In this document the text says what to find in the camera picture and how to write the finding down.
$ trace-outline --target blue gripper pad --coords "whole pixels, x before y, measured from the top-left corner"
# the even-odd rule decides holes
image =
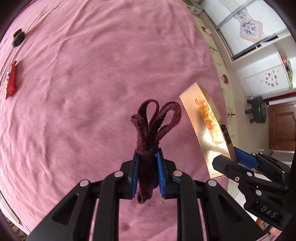
[[[237,156],[237,161],[239,164],[245,166],[246,168],[257,168],[259,165],[256,162],[256,158],[249,153],[242,151],[241,149],[234,148],[235,154]]]
[[[156,155],[157,155],[158,183],[159,183],[161,197],[163,198],[165,196],[165,178],[163,174],[163,167],[161,165],[161,157],[159,152],[157,152]]]
[[[138,172],[139,172],[139,155],[137,156],[135,167],[133,170],[133,180],[131,183],[131,193],[134,198],[137,192],[137,184],[138,184]]]

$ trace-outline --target red candy wrapper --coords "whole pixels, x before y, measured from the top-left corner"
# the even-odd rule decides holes
[[[8,97],[12,96],[17,89],[15,88],[15,64],[17,62],[14,61],[11,64],[11,67],[7,70],[7,76],[6,76],[6,97],[7,100]]]

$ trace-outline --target wooden door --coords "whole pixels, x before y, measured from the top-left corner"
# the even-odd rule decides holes
[[[294,151],[296,146],[296,101],[267,108],[269,149]]]

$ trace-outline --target folded fabric loop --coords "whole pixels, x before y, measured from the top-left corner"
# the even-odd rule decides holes
[[[147,107],[155,103],[156,109],[148,124]],[[169,124],[161,127],[167,113],[173,111]],[[138,203],[144,203],[152,197],[152,190],[158,186],[157,159],[155,157],[159,141],[181,120],[181,107],[177,102],[168,102],[159,110],[159,103],[149,99],[142,103],[138,113],[131,117],[137,129],[137,148],[139,154],[139,192]]]

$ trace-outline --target metal rivet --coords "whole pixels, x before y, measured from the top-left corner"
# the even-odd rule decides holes
[[[208,180],[208,185],[211,187],[215,187],[217,185],[217,182],[215,180]]]
[[[256,190],[256,194],[257,194],[258,196],[261,196],[261,195],[262,195],[262,192],[261,192],[260,190]]]
[[[180,177],[180,176],[182,176],[182,172],[181,171],[179,171],[179,170],[175,170],[174,172],[173,172],[173,175],[175,176],[175,177]]]
[[[79,184],[80,184],[81,187],[86,187],[89,184],[89,181],[88,180],[82,180]]]
[[[123,176],[123,172],[122,171],[117,171],[114,173],[115,177],[122,177]]]

